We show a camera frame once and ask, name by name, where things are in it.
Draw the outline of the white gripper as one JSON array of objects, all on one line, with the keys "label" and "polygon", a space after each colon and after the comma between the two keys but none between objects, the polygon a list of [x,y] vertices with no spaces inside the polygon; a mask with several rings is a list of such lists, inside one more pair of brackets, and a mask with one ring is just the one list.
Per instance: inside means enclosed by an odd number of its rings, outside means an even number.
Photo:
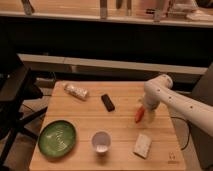
[{"label": "white gripper", "polygon": [[145,94],[143,96],[143,106],[146,110],[149,110],[147,112],[147,116],[148,116],[148,121],[149,122],[153,122],[156,116],[156,111],[155,109],[159,106],[160,101],[156,100],[154,97]]}]

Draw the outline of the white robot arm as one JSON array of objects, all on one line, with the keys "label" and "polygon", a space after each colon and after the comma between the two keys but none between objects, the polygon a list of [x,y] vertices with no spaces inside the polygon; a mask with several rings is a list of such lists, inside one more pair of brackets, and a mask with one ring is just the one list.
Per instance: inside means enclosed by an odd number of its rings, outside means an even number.
[{"label": "white robot arm", "polygon": [[160,103],[183,114],[190,122],[213,137],[213,107],[172,91],[173,80],[162,74],[144,82],[143,105],[155,110]]}]

